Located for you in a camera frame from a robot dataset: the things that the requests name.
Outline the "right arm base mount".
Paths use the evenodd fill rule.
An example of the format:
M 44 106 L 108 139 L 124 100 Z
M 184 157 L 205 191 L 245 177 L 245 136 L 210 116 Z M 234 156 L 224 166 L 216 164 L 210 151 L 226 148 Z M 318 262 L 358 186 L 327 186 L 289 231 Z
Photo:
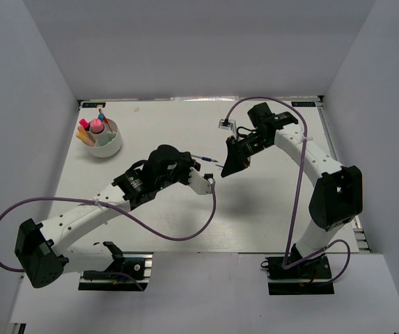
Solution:
M 332 295 L 333 283 L 326 255 L 285 270 L 283 257 L 266 257 L 260 268 L 267 272 L 270 296 Z

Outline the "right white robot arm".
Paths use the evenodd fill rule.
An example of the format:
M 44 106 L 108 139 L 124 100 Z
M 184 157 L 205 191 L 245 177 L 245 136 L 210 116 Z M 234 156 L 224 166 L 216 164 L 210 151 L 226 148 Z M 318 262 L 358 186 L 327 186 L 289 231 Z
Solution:
M 299 179 L 307 177 L 313 185 L 308 205 L 311 217 L 296 243 L 288 241 L 286 254 L 292 272 L 301 278 L 315 271 L 314 257 L 328 249 L 335 234 L 363 210 L 363 176 L 356 166 L 344 166 L 331 158 L 308 136 L 308 127 L 292 106 L 283 113 L 272 113 L 265 102 L 247 113 L 253 128 L 239 134 L 236 124 L 224 118 L 219 126 L 233 132 L 226 139 L 227 157 L 222 177 L 238 173 L 251 165 L 255 154 L 276 146 L 299 167 Z

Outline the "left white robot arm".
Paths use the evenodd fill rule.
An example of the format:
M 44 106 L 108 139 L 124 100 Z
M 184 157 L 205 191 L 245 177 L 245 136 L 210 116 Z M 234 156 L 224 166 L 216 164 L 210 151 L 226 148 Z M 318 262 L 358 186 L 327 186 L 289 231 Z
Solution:
M 35 288 L 54 282 L 65 272 L 91 269 L 115 278 L 123 260 L 96 249 L 77 252 L 72 245 L 94 229 L 154 200 L 173 184 L 189 186 L 196 194 L 211 193 L 212 186 L 200 176 L 201 165 L 189 152 L 160 145 L 146 160 L 138 161 L 98 193 L 55 218 L 36 223 L 28 219 L 19 226 L 14 253 Z

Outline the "red pen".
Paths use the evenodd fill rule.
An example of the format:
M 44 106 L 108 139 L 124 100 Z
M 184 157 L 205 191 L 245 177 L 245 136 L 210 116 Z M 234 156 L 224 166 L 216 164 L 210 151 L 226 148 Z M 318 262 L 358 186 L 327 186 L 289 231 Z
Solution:
M 105 114 L 104 114 L 104 112 L 103 112 L 103 110 L 102 110 L 102 107 L 100 107 L 99 109 L 98 109 L 98 113 L 99 114 L 103 114 L 104 115 L 104 118 L 101 120 L 101 119 L 99 119 L 98 117 L 98 119 L 99 120 L 101 120 L 106 126 L 107 126 L 107 128 L 108 128 L 108 130 L 111 132 L 111 133 L 113 133 L 114 131 L 113 131 L 113 129 L 111 128 L 111 126 L 110 126 L 110 124 L 109 124 L 109 120 L 108 120 L 108 118 L 105 116 Z

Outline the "pink black highlighter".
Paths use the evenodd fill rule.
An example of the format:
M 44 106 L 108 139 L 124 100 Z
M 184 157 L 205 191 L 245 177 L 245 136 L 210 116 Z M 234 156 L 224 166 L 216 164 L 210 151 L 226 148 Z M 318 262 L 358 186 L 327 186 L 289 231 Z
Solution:
M 90 123 L 89 122 L 87 122 L 84 118 L 82 118 L 80 121 L 79 121 L 79 124 L 84 128 L 84 130 L 85 131 L 89 131 L 89 129 L 90 129 Z

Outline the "grey orange highlighter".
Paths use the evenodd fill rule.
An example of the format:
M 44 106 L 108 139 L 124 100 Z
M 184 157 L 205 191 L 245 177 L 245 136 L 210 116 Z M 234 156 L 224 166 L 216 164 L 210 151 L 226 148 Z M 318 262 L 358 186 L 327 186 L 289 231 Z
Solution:
M 78 132 L 79 132 L 80 134 L 83 134 L 84 136 L 88 136 L 86 130 L 84 129 L 84 127 L 83 127 L 82 125 L 79 125 L 79 126 L 77 127 L 77 130 L 78 130 Z

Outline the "blue pen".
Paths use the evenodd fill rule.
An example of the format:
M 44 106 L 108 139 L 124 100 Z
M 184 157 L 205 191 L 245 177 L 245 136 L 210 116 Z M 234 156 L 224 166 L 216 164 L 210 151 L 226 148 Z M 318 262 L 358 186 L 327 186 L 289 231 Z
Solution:
M 207 161 L 207 162 L 212 162 L 212 163 L 218 163 L 218 162 L 219 162 L 219 161 L 216 160 L 216 159 L 209 158 L 209 157 L 204 157 L 204 156 L 199 156 L 199 155 L 196 155 L 196 154 L 191 154 L 191 156 L 192 156 L 193 158 L 197 158 L 197 159 L 200 159 L 200 160 L 202 160 L 202 161 Z

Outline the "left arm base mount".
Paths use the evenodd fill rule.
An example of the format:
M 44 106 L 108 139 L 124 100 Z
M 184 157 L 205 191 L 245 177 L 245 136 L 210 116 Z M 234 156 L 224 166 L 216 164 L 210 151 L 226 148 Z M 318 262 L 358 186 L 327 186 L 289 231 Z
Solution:
M 144 292 L 152 271 L 152 254 L 124 254 L 104 271 L 84 271 L 79 291 Z

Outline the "orange pink highlighter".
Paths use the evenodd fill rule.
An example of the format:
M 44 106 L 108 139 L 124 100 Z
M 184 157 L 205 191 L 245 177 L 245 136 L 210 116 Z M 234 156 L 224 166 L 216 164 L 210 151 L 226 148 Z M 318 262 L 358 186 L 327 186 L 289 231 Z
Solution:
M 95 146 L 95 142 L 92 141 L 91 139 L 89 139 L 89 137 L 87 137 L 86 135 L 83 135 L 81 132 L 77 132 L 76 137 L 85 145 L 89 146 L 89 147 L 94 147 Z

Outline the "pink glue bottle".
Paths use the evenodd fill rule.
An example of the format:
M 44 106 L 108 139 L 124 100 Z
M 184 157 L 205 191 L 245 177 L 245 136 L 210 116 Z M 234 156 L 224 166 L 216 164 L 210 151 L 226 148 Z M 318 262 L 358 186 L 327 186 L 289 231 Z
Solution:
M 93 119 L 90 123 L 90 132 L 92 134 L 101 134 L 103 131 L 104 131 L 103 122 L 98 118 Z

